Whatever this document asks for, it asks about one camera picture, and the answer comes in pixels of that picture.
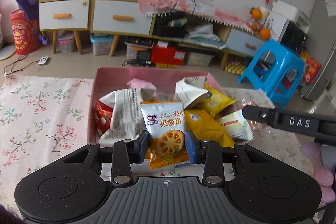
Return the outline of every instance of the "white remote control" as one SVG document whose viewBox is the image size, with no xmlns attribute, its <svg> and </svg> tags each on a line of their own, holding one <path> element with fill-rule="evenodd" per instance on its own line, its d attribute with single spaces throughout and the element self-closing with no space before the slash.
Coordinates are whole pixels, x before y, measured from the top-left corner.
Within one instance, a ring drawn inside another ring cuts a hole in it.
<svg viewBox="0 0 336 224">
<path fill-rule="evenodd" d="M 48 57 L 45 56 L 45 57 L 41 57 L 40 61 L 39 61 L 39 65 L 40 66 L 43 66 L 47 63 L 47 60 L 48 60 Z"/>
</svg>

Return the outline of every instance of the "white electronic device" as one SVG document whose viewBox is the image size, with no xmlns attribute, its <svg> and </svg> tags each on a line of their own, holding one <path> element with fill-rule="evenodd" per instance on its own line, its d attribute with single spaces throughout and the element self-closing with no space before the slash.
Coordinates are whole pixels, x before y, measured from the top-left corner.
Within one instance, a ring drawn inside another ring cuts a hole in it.
<svg viewBox="0 0 336 224">
<path fill-rule="evenodd" d="M 273 12 L 276 12 L 289 20 L 293 21 L 303 32 L 308 33 L 311 28 L 311 22 L 308 17 L 296 7 L 283 1 L 273 2 Z"/>
<path fill-rule="evenodd" d="M 48 57 L 47 57 L 47 56 L 45 56 L 45 57 L 41 57 L 41 58 L 40 58 L 40 61 L 39 61 L 39 65 L 40 65 L 40 66 L 45 65 L 45 64 L 47 63 L 47 60 L 48 60 Z"/>
</svg>

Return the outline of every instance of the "gray refrigerator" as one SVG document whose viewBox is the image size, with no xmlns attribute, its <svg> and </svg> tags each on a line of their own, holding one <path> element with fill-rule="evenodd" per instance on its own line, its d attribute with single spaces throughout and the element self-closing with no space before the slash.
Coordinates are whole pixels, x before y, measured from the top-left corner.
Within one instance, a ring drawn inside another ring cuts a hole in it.
<svg viewBox="0 0 336 224">
<path fill-rule="evenodd" d="M 328 16 L 325 0 L 316 0 L 310 21 L 307 52 L 322 67 L 311 84 L 305 85 L 300 94 L 308 100 L 317 100 L 336 72 L 336 16 Z"/>
</svg>

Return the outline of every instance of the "crosshair symbol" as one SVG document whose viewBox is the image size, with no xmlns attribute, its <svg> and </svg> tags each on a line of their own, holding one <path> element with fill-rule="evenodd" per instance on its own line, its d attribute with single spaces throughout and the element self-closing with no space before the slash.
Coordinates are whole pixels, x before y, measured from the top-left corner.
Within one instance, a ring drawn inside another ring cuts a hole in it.
<svg viewBox="0 0 336 224">
<path fill-rule="evenodd" d="M 170 184 L 172 184 L 173 182 L 172 182 L 171 180 L 167 179 L 167 180 L 163 181 L 162 183 L 164 183 L 164 184 L 166 184 L 166 185 L 170 185 Z"/>
</svg>

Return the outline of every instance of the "biscuit image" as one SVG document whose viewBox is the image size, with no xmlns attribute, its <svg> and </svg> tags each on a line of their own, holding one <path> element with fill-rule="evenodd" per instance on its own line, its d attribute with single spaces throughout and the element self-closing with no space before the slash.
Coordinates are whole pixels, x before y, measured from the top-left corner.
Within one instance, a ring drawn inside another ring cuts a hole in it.
<svg viewBox="0 0 336 224">
<path fill-rule="evenodd" d="M 162 157 L 169 152 L 179 152 L 184 144 L 184 133 L 180 130 L 168 130 L 157 141 L 157 152 Z"/>
</svg>

